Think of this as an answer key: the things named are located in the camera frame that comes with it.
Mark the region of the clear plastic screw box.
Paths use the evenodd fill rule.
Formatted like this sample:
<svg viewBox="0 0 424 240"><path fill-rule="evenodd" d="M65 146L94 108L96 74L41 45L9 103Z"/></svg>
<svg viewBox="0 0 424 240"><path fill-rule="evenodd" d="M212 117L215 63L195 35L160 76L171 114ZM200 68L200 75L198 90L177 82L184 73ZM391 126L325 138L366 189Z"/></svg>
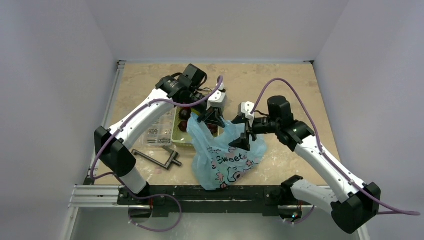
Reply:
<svg viewBox="0 0 424 240"><path fill-rule="evenodd" d="M175 109L160 111L148 116L152 111L148 108L134 116L115 138L123 140L127 148L141 146L170 146L174 124Z"/></svg>

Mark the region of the dark fake plum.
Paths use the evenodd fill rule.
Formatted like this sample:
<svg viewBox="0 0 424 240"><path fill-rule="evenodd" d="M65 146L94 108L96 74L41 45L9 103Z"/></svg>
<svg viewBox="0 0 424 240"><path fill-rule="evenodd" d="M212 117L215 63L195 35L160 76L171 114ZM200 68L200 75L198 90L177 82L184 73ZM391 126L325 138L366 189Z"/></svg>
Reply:
<svg viewBox="0 0 424 240"><path fill-rule="evenodd" d="M183 133L187 132L187 128L188 128L188 121L183 120L178 124L178 129Z"/></svg>
<svg viewBox="0 0 424 240"><path fill-rule="evenodd" d="M191 108L182 108L178 113L178 117L181 121L188 121L191 117L191 114Z"/></svg>

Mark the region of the dark fake plum upper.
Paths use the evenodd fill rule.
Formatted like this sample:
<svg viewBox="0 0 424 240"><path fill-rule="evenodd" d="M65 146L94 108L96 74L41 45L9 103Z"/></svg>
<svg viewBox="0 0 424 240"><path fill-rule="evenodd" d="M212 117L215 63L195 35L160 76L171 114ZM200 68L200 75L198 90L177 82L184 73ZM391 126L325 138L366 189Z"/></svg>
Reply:
<svg viewBox="0 0 424 240"><path fill-rule="evenodd" d="M188 121L191 117L191 114L191 108L182 108L178 113L178 117L181 121Z"/></svg>

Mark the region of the light blue plastic bag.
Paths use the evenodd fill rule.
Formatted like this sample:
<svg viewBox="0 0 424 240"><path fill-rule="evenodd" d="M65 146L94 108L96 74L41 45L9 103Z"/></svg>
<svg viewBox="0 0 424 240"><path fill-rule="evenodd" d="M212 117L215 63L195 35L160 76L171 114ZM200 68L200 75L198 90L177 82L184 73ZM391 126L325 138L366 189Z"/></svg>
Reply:
<svg viewBox="0 0 424 240"><path fill-rule="evenodd" d="M250 142L250 150L229 146L244 131L243 124L225 120L223 133L213 136L207 125L192 113L187 123L187 133L195 149L191 169L206 191L224 189L236 183L257 167L268 146L262 137Z"/></svg>

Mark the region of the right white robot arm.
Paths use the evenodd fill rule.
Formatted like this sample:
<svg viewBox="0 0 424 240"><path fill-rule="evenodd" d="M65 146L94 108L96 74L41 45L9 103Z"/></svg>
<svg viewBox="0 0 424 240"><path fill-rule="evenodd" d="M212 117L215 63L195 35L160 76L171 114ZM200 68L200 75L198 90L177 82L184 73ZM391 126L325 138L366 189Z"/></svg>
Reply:
<svg viewBox="0 0 424 240"><path fill-rule="evenodd" d="M312 204L331 215L335 224L345 233L353 234L379 212L381 189L374 183L366 183L344 167L320 143L305 122L296 120L291 105L284 96L272 96L267 100L268 114L256 118L255 104L242 102L238 106L234 124L244 124L240 137L231 147L250 151L251 141L258 135L274 134L280 143L303 158L324 179L329 188L311 184L295 175L281 184L280 196L288 204L296 200Z"/></svg>

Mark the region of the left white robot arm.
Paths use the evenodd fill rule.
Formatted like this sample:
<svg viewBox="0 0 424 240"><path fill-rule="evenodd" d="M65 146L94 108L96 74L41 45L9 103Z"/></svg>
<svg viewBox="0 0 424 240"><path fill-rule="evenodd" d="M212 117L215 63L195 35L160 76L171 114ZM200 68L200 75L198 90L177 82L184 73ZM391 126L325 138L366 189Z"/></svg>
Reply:
<svg viewBox="0 0 424 240"><path fill-rule="evenodd" d="M222 113L214 117L210 114L212 101L224 94L224 78L220 75L215 88L203 95L199 88L207 79L204 71L189 64L183 72L161 78L148 97L122 120L108 128L99 126L94 131L93 164L101 161L110 172L95 176L91 169L89 177L98 180L113 175L130 192L132 201L138 205L146 203L150 196L150 185L137 170L136 158L130 150L154 122L174 107L194 108L205 115L203 122L223 127Z"/></svg>

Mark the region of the pale green plastic basket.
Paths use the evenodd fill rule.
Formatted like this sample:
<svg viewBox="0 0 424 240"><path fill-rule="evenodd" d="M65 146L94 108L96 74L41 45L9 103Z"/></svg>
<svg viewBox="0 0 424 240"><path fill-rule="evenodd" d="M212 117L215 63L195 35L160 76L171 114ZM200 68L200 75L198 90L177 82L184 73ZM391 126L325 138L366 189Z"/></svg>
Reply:
<svg viewBox="0 0 424 240"><path fill-rule="evenodd" d="M188 132L181 132L178 128L179 123L182 121L179 118L179 112L183 108L188 107L176 107L175 113L174 113L174 120L173 120L173 129L171 133L171 141L178 146L191 146L192 145L192 138L188 134ZM196 115L200 115L200 113L193 108L191 108L191 113L194 113Z"/></svg>

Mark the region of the dark fake plum lower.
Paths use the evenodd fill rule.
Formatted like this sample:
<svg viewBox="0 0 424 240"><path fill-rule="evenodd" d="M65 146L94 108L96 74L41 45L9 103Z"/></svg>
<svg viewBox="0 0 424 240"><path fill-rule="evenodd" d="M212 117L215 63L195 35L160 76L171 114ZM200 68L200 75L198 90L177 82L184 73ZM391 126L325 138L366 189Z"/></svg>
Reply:
<svg viewBox="0 0 424 240"><path fill-rule="evenodd" d="M183 120L178 124L178 129L183 133L187 132L187 128L188 128L188 121Z"/></svg>

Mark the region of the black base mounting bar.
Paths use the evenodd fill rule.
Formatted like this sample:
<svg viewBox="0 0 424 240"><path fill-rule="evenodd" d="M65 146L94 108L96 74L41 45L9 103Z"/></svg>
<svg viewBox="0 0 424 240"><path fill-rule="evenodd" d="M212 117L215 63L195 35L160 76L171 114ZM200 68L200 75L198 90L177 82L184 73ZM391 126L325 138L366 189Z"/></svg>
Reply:
<svg viewBox="0 0 424 240"><path fill-rule="evenodd" d="M296 200L285 185L232 185L213 191L199 185L151 185L137 197L121 187L117 204L131 209L146 207L154 218L179 212L260 214L293 222L305 217L310 207Z"/></svg>

